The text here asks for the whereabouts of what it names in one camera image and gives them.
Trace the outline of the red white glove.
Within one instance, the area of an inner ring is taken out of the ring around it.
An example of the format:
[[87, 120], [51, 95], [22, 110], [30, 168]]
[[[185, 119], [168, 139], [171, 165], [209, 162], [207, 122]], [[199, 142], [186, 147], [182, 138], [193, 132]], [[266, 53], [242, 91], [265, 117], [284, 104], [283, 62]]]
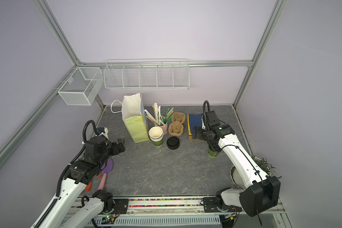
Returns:
[[91, 187], [92, 187], [92, 181], [86, 186], [85, 190], [89, 192], [91, 190]]

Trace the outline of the brown pulp cup carrier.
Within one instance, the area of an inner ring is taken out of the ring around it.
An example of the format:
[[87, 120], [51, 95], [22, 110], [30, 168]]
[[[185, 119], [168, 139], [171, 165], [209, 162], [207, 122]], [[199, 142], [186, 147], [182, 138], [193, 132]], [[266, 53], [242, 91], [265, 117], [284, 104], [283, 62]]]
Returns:
[[184, 132], [184, 123], [186, 120], [186, 115], [181, 112], [173, 113], [173, 117], [171, 119], [171, 124], [168, 128], [168, 133], [172, 136], [181, 136]]

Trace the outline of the illustrated paper bag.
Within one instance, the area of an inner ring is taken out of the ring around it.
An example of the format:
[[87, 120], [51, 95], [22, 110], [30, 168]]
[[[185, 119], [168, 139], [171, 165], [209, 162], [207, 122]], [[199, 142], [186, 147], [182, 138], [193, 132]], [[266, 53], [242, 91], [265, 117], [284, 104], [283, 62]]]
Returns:
[[[113, 111], [113, 104], [115, 102], [119, 102], [121, 104], [120, 111]], [[149, 141], [148, 125], [141, 93], [124, 96], [122, 102], [114, 100], [111, 103], [110, 110], [114, 114], [122, 113], [122, 120], [134, 143]]]

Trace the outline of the brown wrapped straw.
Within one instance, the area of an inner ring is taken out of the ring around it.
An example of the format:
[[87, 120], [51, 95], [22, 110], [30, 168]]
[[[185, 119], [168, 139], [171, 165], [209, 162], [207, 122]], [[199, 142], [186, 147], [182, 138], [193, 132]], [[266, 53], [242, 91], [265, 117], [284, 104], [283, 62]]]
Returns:
[[149, 119], [151, 122], [153, 122], [156, 126], [159, 126], [159, 124], [157, 123], [157, 121], [150, 115], [146, 114], [145, 115], [147, 119]]

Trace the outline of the green paper coffee cup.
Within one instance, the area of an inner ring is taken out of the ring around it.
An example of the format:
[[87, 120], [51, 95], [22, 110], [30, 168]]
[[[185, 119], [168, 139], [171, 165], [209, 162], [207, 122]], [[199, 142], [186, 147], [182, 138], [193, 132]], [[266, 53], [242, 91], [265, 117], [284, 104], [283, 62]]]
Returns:
[[214, 148], [212, 148], [212, 147], [208, 148], [208, 155], [209, 155], [209, 157], [212, 157], [212, 158], [217, 157], [218, 153], [219, 152], [215, 151]]

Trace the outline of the green wrapped straw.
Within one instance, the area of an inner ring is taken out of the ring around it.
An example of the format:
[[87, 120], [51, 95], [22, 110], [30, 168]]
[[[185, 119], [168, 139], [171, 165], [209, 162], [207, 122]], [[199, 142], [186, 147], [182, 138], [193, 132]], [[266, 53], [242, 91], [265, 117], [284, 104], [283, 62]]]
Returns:
[[166, 115], [163, 116], [162, 119], [161, 119], [163, 124], [166, 124], [169, 121], [170, 117], [173, 114], [173, 110], [174, 110], [174, 108], [171, 108], [171, 109], [167, 110]]

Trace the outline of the brown cardboard box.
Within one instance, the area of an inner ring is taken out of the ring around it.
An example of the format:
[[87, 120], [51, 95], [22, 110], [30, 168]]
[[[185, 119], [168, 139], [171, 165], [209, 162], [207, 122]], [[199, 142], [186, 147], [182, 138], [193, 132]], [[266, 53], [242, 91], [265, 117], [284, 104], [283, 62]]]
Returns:
[[188, 136], [188, 139], [189, 139], [190, 141], [199, 140], [199, 138], [198, 138], [197, 135], [189, 135], [189, 136]]

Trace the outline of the purple pink garden trowel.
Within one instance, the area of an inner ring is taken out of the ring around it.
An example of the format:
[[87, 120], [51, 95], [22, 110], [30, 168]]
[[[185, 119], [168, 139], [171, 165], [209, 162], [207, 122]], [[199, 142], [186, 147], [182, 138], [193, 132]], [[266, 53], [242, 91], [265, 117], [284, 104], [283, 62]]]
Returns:
[[99, 184], [99, 187], [98, 187], [98, 190], [103, 190], [104, 189], [104, 186], [105, 186], [105, 182], [106, 182], [106, 179], [107, 179], [107, 174], [112, 171], [113, 169], [113, 160], [112, 158], [110, 157], [104, 164], [103, 168], [102, 168], [102, 179], [100, 181], [100, 184]]

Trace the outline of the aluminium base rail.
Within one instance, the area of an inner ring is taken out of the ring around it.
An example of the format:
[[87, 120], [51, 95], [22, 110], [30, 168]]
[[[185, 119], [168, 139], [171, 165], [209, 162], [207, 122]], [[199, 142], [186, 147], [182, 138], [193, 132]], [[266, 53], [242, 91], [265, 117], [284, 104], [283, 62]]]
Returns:
[[[250, 217], [257, 216], [278, 205], [278, 200], [264, 205], [260, 200], [243, 200], [242, 192], [229, 189], [216, 196], [166, 196], [166, 197], [130, 197], [127, 199], [113, 197], [111, 193], [99, 190], [70, 219], [65, 226], [84, 227], [100, 213], [126, 214], [132, 212], [172, 212], [176, 213], [240, 213]], [[34, 228], [58, 228], [67, 215], [72, 204], [78, 198], [73, 189], [64, 190], [60, 196], [54, 196], [41, 216], [33, 224]]]

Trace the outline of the white wrapped straw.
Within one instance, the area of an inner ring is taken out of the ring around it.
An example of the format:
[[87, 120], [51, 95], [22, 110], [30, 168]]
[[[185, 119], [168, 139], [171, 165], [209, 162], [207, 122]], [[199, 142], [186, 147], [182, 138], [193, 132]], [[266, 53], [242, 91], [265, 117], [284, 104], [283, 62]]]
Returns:
[[156, 119], [156, 121], [157, 121], [157, 124], [158, 124], [158, 125], [161, 125], [161, 119], [160, 119], [161, 114], [160, 114], [160, 110], [159, 110], [158, 104], [157, 104], [157, 103], [154, 103], [154, 104], [153, 104], [153, 108], [154, 108], [154, 115], [155, 115], [155, 119]]

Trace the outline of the pink straw holder cup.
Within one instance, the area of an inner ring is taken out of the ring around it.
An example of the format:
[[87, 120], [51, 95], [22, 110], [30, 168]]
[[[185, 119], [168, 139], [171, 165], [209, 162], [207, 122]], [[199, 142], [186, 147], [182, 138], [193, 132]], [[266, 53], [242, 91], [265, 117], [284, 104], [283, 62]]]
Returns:
[[162, 130], [163, 130], [163, 134], [166, 135], [168, 133], [168, 124], [164, 124], [164, 125], [157, 125], [159, 126]]

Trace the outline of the small white mesh basket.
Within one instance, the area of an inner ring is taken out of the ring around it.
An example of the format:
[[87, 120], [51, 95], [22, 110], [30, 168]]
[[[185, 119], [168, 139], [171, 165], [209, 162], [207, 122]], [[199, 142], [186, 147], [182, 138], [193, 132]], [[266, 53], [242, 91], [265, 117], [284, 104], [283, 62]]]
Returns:
[[67, 105], [91, 106], [104, 84], [99, 67], [77, 67], [58, 90]]

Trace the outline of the potted green plant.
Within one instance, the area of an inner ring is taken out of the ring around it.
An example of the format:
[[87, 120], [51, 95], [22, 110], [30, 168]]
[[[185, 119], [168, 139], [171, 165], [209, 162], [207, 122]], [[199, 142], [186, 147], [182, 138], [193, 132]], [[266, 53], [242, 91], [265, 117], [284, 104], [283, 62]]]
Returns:
[[[251, 158], [268, 176], [272, 176], [275, 167], [273, 167], [270, 163], [268, 163], [265, 158], [260, 159], [254, 155]], [[231, 176], [232, 182], [238, 188], [245, 189], [243, 180], [234, 165], [232, 166], [230, 170], [230, 176]]]

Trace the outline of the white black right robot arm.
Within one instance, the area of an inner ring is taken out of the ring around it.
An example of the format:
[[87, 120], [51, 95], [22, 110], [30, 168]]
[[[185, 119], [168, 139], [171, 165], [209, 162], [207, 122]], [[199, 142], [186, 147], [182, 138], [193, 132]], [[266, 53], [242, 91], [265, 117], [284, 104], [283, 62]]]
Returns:
[[278, 204], [281, 182], [278, 177], [266, 173], [248, 154], [235, 131], [227, 123], [221, 123], [206, 100], [203, 103], [203, 137], [214, 154], [224, 152], [242, 179], [239, 190], [224, 189], [215, 196], [215, 207], [225, 212], [230, 207], [242, 208], [254, 217]]

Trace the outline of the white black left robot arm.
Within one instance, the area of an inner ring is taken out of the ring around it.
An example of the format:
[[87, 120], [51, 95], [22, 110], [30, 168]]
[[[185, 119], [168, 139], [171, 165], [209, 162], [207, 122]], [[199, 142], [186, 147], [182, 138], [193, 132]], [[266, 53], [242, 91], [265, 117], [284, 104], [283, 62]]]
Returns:
[[63, 221], [71, 206], [87, 185], [100, 173], [105, 175], [109, 159], [125, 151], [124, 139], [112, 142], [105, 127], [96, 127], [93, 120], [85, 123], [82, 131], [83, 147], [67, 164], [60, 175], [56, 193], [34, 222], [34, 228], [83, 228], [98, 214], [120, 214], [113, 195], [103, 188], [97, 190], [82, 208], [66, 222]]

